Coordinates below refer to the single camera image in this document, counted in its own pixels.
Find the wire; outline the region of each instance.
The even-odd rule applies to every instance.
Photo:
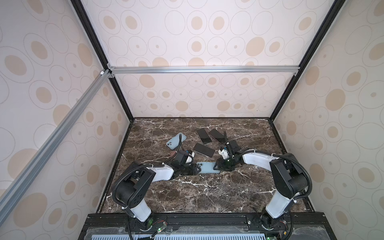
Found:
[[[279,222],[281,222],[282,224],[284,224],[284,225],[285,225],[285,230],[287,230],[287,225],[286,225],[283,221],[279,221]]]
[[[241,154],[239,154],[237,157],[240,157],[240,156],[243,156],[247,153],[253,153],[253,152],[257,152],[257,153],[263,153],[263,154],[266,154],[266,155],[270,155],[270,153],[268,152],[264,152],[264,151],[259,151],[259,150],[248,150],[248,151],[245,151]],[[290,161],[291,163],[294,163],[295,165],[297,165],[303,172],[305,178],[307,179],[307,183],[308,183],[308,189],[307,189],[307,192],[304,193],[304,194],[301,194],[301,195],[297,195],[293,198],[293,200],[298,200],[298,199],[301,199],[301,198],[305,198],[305,197],[308,197],[309,194],[312,192],[312,180],[311,180],[311,176],[309,175],[309,173],[307,172],[307,170],[298,162],[296,161],[295,159],[291,158],[291,157],[288,157],[288,156],[285,156],[285,155],[281,155],[281,154],[273,154],[274,157],[279,157],[279,158],[282,158],[282,159],[285,159],[287,161]]]
[[[115,183],[115,186],[113,187],[112,189],[112,199],[115,203],[119,204],[120,206],[123,206],[124,208],[127,208],[127,204],[123,203],[122,201],[120,201],[119,199],[117,199],[116,197],[116,191],[117,191],[117,188],[119,187],[120,183],[128,176],[132,175],[133,173],[135,173],[136,171],[142,169],[142,168],[146,168],[146,167],[164,167],[164,165],[159,165],[159,166],[156,166],[156,165],[153,165],[153,164],[144,164],[144,165],[140,165],[138,167],[135,167],[134,169],[132,169],[131,171],[129,171],[128,173],[124,174],[124,175],[121,175],[116,183]]]
[[[129,238],[130,238],[131,240],[134,240],[133,237],[132,237],[132,232],[131,232],[131,226],[130,226],[130,224],[129,224],[129,219],[130,219],[130,217],[128,217],[128,235],[129,235]],[[155,225],[155,224],[157,224],[157,223],[161,223],[161,222],[165,222],[166,226],[168,226],[168,223],[167,223],[166,221],[164,221],[164,220],[161,220],[161,219],[159,219],[159,220],[157,220],[156,222],[152,223],[152,226]],[[156,231],[156,232],[154,232],[150,237],[138,238],[137,240],[150,240],[150,239],[153,239],[153,237],[154,237],[156,234],[158,234],[159,232]]]
[[[193,162],[193,160],[194,160],[193,156],[192,156],[192,155],[189,155],[189,157],[191,157],[191,158],[192,158],[192,161],[190,161],[190,162]]]
[[[227,131],[226,130],[224,130],[224,141],[225,141],[225,144],[227,144],[228,138],[227,138]]]
[[[288,239],[291,237],[291,235],[292,235],[292,232],[293,232],[293,220],[292,220],[292,213],[291,213],[291,210],[288,210],[288,212],[289,212],[289,216],[290,216],[290,219],[291,219],[291,228],[290,228],[290,230],[289,230],[289,233],[288,233],[288,235],[286,236],[286,238],[285,238],[284,240],[288,240]]]
[[[176,149],[175,154],[173,154],[173,156],[168,158],[164,163],[167,163],[167,162],[171,161],[172,159],[174,159],[175,156],[176,156],[176,153],[179,151],[180,147],[181,147],[182,150],[184,150],[183,144],[181,143],[181,134],[179,135],[179,144],[177,145],[177,149]]]

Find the smartphone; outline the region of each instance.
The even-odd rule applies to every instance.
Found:
[[[196,143],[195,147],[193,148],[193,151],[196,151],[200,154],[203,154],[207,157],[213,157],[215,150],[212,148],[209,148],[207,146],[204,146],[200,143]]]
[[[203,144],[212,142],[211,138],[209,137],[208,133],[205,131],[204,128],[200,128],[196,132]]]
[[[181,132],[179,132],[176,136],[174,136],[171,140],[169,140],[169,141],[167,142],[167,146],[168,146],[171,150],[177,148],[177,146],[179,145],[179,141],[180,141],[180,139],[179,139],[179,135],[180,135],[180,134],[181,134],[181,142],[183,142],[184,140],[187,139],[187,136],[186,136],[186,135],[184,135],[184,134],[182,134]]]
[[[225,144],[224,135],[222,135],[217,129],[213,129],[209,132],[209,135],[211,135],[216,141],[218,141],[221,144]]]
[[[220,173],[220,170],[214,170],[216,162],[197,162],[196,163],[200,168],[200,173]]]

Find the vent grille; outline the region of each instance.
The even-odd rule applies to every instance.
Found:
[[[134,240],[150,235],[135,235]],[[128,234],[92,235],[92,240],[130,240]],[[156,235],[154,240],[266,240],[263,233],[223,233],[223,234],[171,234]]]

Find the light blue smartphone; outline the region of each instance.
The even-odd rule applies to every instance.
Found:
[[[197,162],[197,165],[201,168],[200,173],[220,173],[220,170],[214,170],[215,163],[216,162]]]
[[[186,135],[184,135],[184,134],[182,134],[181,132],[179,132],[176,136],[174,136],[171,140],[169,140],[168,142],[167,142],[167,146],[171,149],[171,150],[173,150],[173,149],[175,149],[175,148],[177,148],[177,146],[179,145],[179,135],[181,134],[181,142],[184,142],[184,140],[186,140],[187,139],[187,136]]]

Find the black frame edge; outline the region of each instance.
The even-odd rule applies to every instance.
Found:
[[[278,133],[276,127],[275,127],[275,124],[273,123],[273,121],[272,121],[270,118],[268,118],[268,122],[269,122],[269,125],[271,126],[271,130],[272,130],[272,132],[273,132],[273,135],[275,136],[276,141],[277,141],[277,143],[279,144],[279,147],[280,147],[282,153],[283,153],[283,154],[287,153],[287,150],[286,150],[286,148],[285,148],[285,146],[284,146],[283,141],[282,141],[281,138],[280,138],[280,135],[279,135],[279,133]],[[313,208],[313,205],[312,205],[312,203],[311,203],[311,201],[310,201],[310,199],[309,199],[308,197],[303,198],[303,203],[304,203],[305,208],[306,208],[307,210],[310,210],[311,212],[315,212],[315,210],[314,210],[314,208]]]
[[[220,216],[221,218],[228,218],[231,220],[233,217],[242,218],[241,226],[246,226],[246,217],[249,215],[257,215],[257,213],[167,213],[167,214],[159,214],[164,215],[167,218],[175,218],[178,217],[215,217]],[[337,240],[328,219],[325,217],[323,212],[292,212],[292,218],[294,227],[297,225],[323,225],[325,230],[327,231],[328,236],[331,240]],[[289,214],[284,214],[283,219],[290,223]],[[128,216],[125,213],[115,213],[115,214],[89,214],[87,216],[87,220],[85,221],[78,240],[83,240],[87,230],[90,228],[107,228],[107,227],[126,227],[128,223]],[[232,223],[232,225],[239,225],[239,222]]]
[[[109,67],[108,67],[108,59],[105,56],[103,48],[101,47],[99,39],[97,38],[96,32],[94,31],[94,29],[92,27],[91,21],[88,18],[88,15],[87,15],[87,13],[86,13],[86,11],[84,9],[83,4],[81,3],[80,0],[71,0],[71,3],[73,5],[73,8],[76,11],[77,16],[80,19],[81,24],[83,25],[83,28],[84,28],[85,32],[87,33],[89,41],[91,42],[91,44],[93,46],[93,49],[95,50],[95,52],[96,52],[96,54],[97,54],[97,56],[98,56],[98,58],[99,58],[99,60],[101,62],[102,67],[104,69],[109,69]],[[109,81],[111,82],[111,85],[112,85],[113,89],[115,90],[116,95],[119,98],[119,101],[120,101],[120,103],[121,103],[125,113],[128,116],[128,119],[130,121],[133,121],[134,117],[132,115],[131,110],[128,107],[128,104],[127,104],[127,102],[126,102],[126,100],[124,98],[124,95],[123,95],[123,93],[121,91],[121,88],[120,88],[120,86],[119,86],[115,76],[114,75],[112,75],[112,76],[113,76],[113,78],[110,78]]]
[[[272,132],[273,132],[273,135],[275,136],[276,141],[277,141],[277,143],[279,144],[279,147],[280,147],[280,149],[281,149],[281,152],[282,152],[283,154],[286,154],[286,153],[287,153],[287,149],[285,148],[284,143],[283,143],[283,141],[281,140],[279,133],[277,132],[277,129],[276,129],[276,127],[275,127],[275,124],[273,123],[273,121],[272,121],[270,118],[268,118],[267,120],[268,120],[269,126],[271,127],[271,130],[272,130]]]
[[[107,197],[107,194],[108,194],[108,191],[109,189],[111,188],[111,185],[112,185],[112,181],[113,181],[113,177],[115,176],[115,173],[116,173],[116,169],[120,163],[120,159],[121,159],[121,155],[122,155],[122,152],[125,148],[125,144],[127,143],[127,140],[128,140],[128,137],[129,137],[129,134],[131,132],[131,129],[132,129],[132,126],[133,126],[133,123],[134,123],[134,120],[130,121],[129,123],[129,126],[128,126],[128,130],[124,136],[124,139],[122,141],[122,144],[121,144],[121,147],[120,147],[120,150],[119,150],[119,153],[116,157],[116,160],[115,160],[115,163],[113,164],[113,167],[112,167],[112,171],[111,171],[111,174],[109,175],[109,178],[108,178],[108,181],[107,181],[107,184],[104,188],[104,191],[103,191],[103,197],[101,198],[100,202],[99,202],[99,205],[97,207],[97,210],[96,210],[96,213],[99,214],[104,206],[104,202],[105,202],[105,199]]]
[[[296,75],[294,75],[291,78],[291,81],[289,82],[288,86],[285,88],[283,95],[281,96],[279,102],[277,103],[275,109],[273,110],[270,119],[274,121],[279,114],[280,110],[282,109],[285,101],[288,99],[289,95],[293,91],[293,88],[295,87],[297,81],[303,74],[305,68],[307,67],[308,63],[311,61],[312,56],[316,52],[317,48],[319,47],[321,41],[323,40],[324,36],[326,35],[327,31],[329,30],[330,26],[333,23],[333,20],[336,18],[337,14],[339,13],[341,7],[343,6],[344,2],[346,0],[335,0],[329,9],[326,17],[324,18],[324,21],[322,22],[319,30],[317,31],[315,37],[313,38],[310,46],[308,47],[307,52],[305,53],[303,59],[301,60],[299,64],[299,71]]]
[[[263,117],[263,118],[258,118],[258,117],[135,117],[135,119],[163,119],[163,118],[168,118],[168,119],[261,119],[261,120],[268,120],[269,117]]]

